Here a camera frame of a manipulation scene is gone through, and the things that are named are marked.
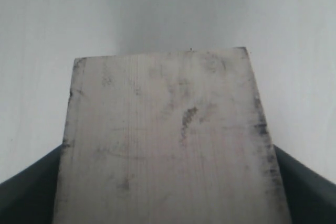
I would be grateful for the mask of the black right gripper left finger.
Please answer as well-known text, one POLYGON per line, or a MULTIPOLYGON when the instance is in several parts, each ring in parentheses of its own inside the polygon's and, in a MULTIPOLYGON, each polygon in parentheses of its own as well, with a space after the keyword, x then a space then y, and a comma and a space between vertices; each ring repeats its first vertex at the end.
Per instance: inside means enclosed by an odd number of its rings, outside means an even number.
POLYGON ((1 183, 1 223, 52 223, 61 147, 1 183))

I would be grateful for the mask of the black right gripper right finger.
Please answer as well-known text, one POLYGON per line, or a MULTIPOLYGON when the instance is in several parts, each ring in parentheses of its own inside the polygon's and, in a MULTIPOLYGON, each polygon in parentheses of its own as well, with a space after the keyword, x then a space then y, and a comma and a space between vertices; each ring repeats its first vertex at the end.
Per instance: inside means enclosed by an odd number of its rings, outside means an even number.
POLYGON ((335 223, 335 184, 275 146, 293 223, 335 223))

